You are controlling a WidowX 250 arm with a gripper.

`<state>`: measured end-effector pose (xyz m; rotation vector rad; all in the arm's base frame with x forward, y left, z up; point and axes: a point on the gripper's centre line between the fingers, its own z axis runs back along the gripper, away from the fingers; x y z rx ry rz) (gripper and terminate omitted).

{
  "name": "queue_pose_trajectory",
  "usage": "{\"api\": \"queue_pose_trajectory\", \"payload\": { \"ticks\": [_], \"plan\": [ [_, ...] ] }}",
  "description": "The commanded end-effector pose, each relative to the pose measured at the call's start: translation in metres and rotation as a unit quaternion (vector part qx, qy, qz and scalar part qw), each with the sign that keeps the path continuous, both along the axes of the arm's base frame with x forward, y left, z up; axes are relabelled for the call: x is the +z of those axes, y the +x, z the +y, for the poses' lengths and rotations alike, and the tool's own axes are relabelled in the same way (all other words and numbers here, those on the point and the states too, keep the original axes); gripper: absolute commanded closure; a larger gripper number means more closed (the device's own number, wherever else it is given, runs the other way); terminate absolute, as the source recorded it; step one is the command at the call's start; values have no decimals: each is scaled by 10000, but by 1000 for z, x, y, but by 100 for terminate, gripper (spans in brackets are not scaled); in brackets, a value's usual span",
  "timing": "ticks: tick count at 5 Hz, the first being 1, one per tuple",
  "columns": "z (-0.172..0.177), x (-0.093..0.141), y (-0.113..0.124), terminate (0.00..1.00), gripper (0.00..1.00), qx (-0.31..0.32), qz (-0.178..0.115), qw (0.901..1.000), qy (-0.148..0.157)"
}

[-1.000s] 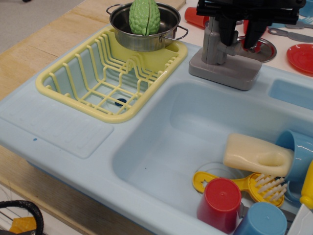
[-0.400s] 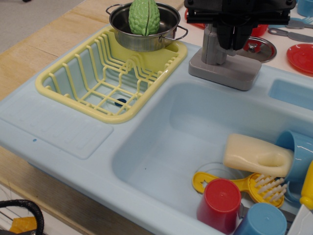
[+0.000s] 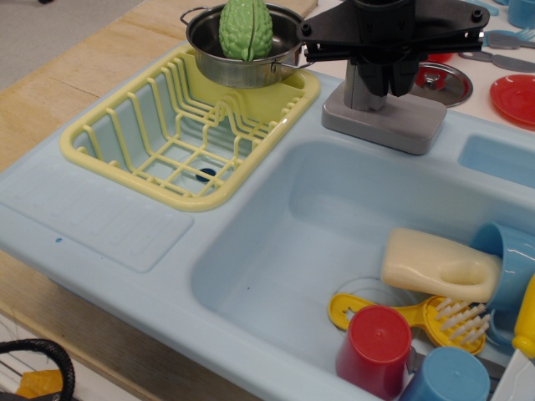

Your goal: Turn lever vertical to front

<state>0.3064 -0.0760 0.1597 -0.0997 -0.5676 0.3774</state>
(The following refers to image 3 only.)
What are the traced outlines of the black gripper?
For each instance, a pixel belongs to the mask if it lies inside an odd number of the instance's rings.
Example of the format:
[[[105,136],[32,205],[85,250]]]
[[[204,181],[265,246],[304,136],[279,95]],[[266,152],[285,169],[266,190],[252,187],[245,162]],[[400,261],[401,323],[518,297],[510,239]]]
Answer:
[[[478,51],[489,20],[487,9],[464,1],[343,1],[304,20],[297,36],[309,62],[360,54],[380,61],[358,62],[365,87],[373,95],[403,96],[415,82],[418,58],[392,66],[396,57]]]

